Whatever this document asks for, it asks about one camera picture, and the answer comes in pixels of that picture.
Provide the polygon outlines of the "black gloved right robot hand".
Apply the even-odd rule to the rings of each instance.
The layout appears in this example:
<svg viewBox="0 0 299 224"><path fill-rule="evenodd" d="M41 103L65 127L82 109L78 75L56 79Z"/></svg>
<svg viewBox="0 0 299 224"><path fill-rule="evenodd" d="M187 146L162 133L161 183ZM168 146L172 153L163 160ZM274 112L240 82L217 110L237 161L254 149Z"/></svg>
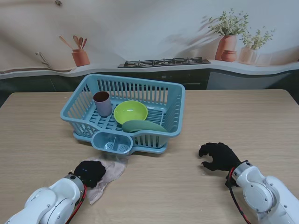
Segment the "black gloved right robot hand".
<svg viewBox="0 0 299 224"><path fill-rule="evenodd" d="M199 149L199 157L209 155L212 162L204 161L202 166L210 171L230 171L232 168L238 167L242 162L232 151L232 149L224 143L206 143Z"/></svg>

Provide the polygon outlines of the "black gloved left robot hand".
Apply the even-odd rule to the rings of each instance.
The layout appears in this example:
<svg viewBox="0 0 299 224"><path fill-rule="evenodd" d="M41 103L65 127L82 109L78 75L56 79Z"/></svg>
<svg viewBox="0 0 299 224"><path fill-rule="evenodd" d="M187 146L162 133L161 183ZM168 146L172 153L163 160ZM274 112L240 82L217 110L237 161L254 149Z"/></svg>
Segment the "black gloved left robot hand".
<svg viewBox="0 0 299 224"><path fill-rule="evenodd" d="M82 161L74 170L74 175L91 189L97 186L105 173L106 168L100 161Z"/></svg>

